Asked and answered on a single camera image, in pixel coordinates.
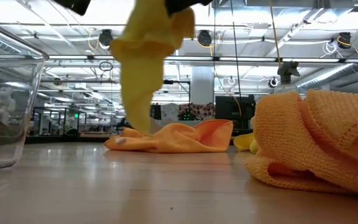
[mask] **table surface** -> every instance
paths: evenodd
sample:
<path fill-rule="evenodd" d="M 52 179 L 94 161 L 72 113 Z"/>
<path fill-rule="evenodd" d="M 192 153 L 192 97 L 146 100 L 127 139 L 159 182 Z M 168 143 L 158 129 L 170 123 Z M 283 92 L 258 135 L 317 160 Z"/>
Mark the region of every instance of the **table surface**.
<path fill-rule="evenodd" d="M 247 156 L 26 145 L 0 170 L 0 223 L 358 223 L 358 197 L 265 185 Z"/>

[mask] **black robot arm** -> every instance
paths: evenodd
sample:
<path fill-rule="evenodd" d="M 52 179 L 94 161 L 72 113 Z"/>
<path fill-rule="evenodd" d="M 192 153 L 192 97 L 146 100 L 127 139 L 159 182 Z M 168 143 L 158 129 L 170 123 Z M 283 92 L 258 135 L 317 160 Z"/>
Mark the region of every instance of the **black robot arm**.
<path fill-rule="evenodd" d="M 91 2 L 91 0 L 54 0 L 61 6 L 71 9 L 75 13 L 83 16 Z M 204 6 L 211 3 L 212 0 L 165 0 L 165 7 L 167 8 L 168 15 L 171 16 L 175 12 L 180 12 L 187 7 L 195 4 L 202 4 Z"/>
<path fill-rule="evenodd" d="M 195 4 L 202 4 L 204 6 L 211 3 L 212 0 L 165 0 L 165 7 L 167 8 L 168 15 L 171 16 L 175 12 L 180 12 L 187 7 Z"/>

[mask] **white pillar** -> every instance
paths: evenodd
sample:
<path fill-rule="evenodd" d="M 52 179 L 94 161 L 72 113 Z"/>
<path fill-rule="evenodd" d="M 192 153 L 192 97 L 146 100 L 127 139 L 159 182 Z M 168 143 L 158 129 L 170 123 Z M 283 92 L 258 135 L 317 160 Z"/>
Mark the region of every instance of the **white pillar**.
<path fill-rule="evenodd" d="M 213 67 L 195 66 L 191 74 L 190 101 L 205 105 L 214 101 Z"/>

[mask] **orange microfiber cloth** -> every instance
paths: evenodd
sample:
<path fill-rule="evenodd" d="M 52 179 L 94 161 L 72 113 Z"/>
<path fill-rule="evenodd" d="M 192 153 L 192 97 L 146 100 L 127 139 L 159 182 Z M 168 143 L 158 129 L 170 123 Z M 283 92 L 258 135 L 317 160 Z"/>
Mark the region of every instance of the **orange microfiber cloth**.
<path fill-rule="evenodd" d="M 191 8 L 168 16 L 165 0 L 137 0 L 122 35 L 110 43 L 121 63 L 121 93 L 126 118 L 143 134 L 150 131 L 153 93 L 163 84 L 163 59 L 179 49 L 183 38 L 193 38 Z"/>
<path fill-rule="evenodd" d="M 232 130 L 232 121 L 220 119 L 204 121 L 195 128 L 172 123 L 151 136 L 126 128 L 121 136 L 110 138 L 104 145 L 111 150 L 156 153 L 224 152 Z"/>
<path fill-rule="evenodd" d="M 263 97 L 250 174 L 277 187 L 358 194 L 358 95 L 310 90 Z"/>

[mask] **spray bottle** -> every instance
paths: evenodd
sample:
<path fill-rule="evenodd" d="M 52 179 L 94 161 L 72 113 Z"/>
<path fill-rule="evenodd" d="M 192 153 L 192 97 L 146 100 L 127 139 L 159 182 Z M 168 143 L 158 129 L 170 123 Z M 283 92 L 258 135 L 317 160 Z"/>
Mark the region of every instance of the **spray bottle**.
<path fill-rule="evenodd" d="M 298 87 L 291 83 L 291 75 L 300 76 L 298 70 L 298 62 L 284 62 L 277 70 L 280 75 L 280 84 L 274 88 L 274 93 L 284 93 L 288 91 L 298 91 Z"/>

